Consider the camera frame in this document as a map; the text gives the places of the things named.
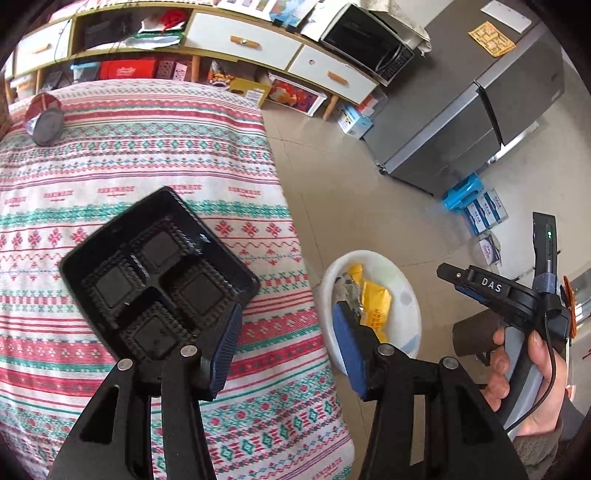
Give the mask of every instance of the yellow note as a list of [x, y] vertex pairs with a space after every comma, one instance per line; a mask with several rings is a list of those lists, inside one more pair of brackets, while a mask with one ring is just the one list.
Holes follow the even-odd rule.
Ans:
[[500, 57], [515, 48], [515, 44], [490, 22], [484, 22], [480, 27], [468, 33], [493, 57]]

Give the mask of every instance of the blue box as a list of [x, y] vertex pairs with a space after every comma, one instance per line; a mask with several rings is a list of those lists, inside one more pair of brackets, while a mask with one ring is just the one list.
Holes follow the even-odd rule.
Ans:
[[374, 123], [366, 116], [361, 115], [357, 109], [342, 100], [336, 104], [333, 116], [339, 124], [340, 129], [354, 138], [361, 138]]

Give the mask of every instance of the yellow package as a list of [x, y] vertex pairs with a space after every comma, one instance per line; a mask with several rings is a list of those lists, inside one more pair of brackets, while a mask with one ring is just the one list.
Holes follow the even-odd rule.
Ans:
[[371, 327], [380, 342], [387, 342], [388, 338], [384, 327], [388, 321], [392, 295], [387, 288], [365, 280], [361, 264], [353, 265], [347, 270], [347, 273], [361, 287], [360, 303], [363, 313], [359, 323]]
[[349, 267], [347, 273], [351, 276], [353, 281], [359, 285], [359, 288], [361, 288], [361, 285], [363, 284], [363, 265], [360, 263], [355, 264], [352, 267]]

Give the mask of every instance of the gray refrigerator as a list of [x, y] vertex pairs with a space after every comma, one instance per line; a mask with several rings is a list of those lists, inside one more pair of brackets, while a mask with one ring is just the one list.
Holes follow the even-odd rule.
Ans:
[[[437, 197], [483, 167], [564, 91], [561, 48], [547, 27], [508, 0], [532, 20], [517, 34], [481, 12], [486, 3], [455, 0], [434, 19], [427, 27], [433, 51], [395, 80], [364, 136], [385, 173]], [[490, 56], [467, 34], [484, 21], [516, 47]]]

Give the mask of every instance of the hand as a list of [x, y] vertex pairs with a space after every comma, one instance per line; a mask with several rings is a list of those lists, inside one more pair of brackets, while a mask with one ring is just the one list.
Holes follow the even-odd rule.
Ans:
[[[499, 328], [492, 337], [497, 345], [505, 343], [505, 328]], [[527, 341], [527, 351], [531, 361], [538, 367], [544, 377], [536, 401], [548, 390], [552, 376], [552, 366], [548, 354], [548, 346], [542, 340], [540, 334], [535, 330], [531, 332]], [[540, 435], [554, 431], [558, 415], [564, 399], [564, 390], [567, 382], [567, 366], [562, 357], [554, 351], [556, 358], [556, 379], [549, 395], [542, 404], [527, 417], [517, 428], [517, 435]], [[488, 385], [484, 390], [484, 398], [494, 411], [499, 410], [501, 399], [509, 394], [509, 382], [505, 373], [509, 370], [509, 355], [505, 348], [500, 346], [491, 358], [492, 372], [488, 379]]]

